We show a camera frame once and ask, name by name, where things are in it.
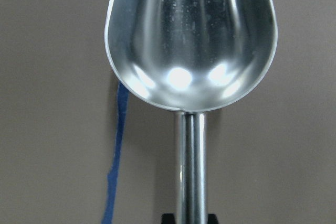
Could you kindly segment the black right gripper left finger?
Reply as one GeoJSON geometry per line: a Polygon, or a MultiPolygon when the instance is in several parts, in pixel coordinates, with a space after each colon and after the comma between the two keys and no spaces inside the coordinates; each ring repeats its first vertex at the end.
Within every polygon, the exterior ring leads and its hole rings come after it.
{"type": "Polygon", "coordinates": [[[161,224],[176,224],[173,213],[164,213],[161,215],[161,224]]]}

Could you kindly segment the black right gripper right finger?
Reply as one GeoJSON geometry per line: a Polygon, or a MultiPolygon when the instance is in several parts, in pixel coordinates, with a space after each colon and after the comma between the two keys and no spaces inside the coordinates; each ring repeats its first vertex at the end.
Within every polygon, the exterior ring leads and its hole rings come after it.
{"type": "Polygon", "coordinates": [[[208,214],[207,224],[218,224],[218,218],[215,214],[208,214]]]}

